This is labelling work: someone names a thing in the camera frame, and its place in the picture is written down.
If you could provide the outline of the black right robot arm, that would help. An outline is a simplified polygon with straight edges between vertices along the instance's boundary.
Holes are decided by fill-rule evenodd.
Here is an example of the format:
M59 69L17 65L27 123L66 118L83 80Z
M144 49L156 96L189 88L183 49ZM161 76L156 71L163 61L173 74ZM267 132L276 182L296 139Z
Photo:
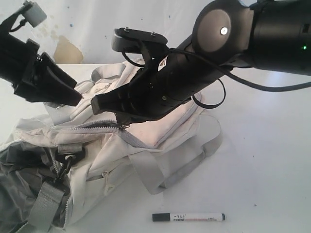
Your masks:
M157 33L118 28L112 48L127 56L141 54L144 64L127 84L91 100L94 114L112 112L119 125L162 119L195 94L228 76L251 88L287 92L301 83L268 87L232 73L255 68L309 76L311 3L308 0L215 0L198 15L191 35L177 48Z

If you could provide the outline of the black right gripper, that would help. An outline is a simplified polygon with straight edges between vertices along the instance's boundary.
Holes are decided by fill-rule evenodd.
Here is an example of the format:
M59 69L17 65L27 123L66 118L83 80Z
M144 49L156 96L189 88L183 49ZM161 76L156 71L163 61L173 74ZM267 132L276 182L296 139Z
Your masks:
M223 76L193 52L171 50L161 70L148 68L131 82L91 100L93 114L115 113L119 126L157 120Z

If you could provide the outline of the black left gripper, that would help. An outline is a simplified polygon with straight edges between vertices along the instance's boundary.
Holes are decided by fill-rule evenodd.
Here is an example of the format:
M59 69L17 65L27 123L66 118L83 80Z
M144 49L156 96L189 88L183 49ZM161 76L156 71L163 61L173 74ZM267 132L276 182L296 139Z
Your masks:
M28 102L50 102L68 106L76 106L82 95L74 88L77 82L64 72L46 53L41 56L37 53L39 44L31 39L23 42L14 38L11 45L14 60L17 62L19 75L14 81L14 94ZM43 64L57 77L49 78L43 83Z

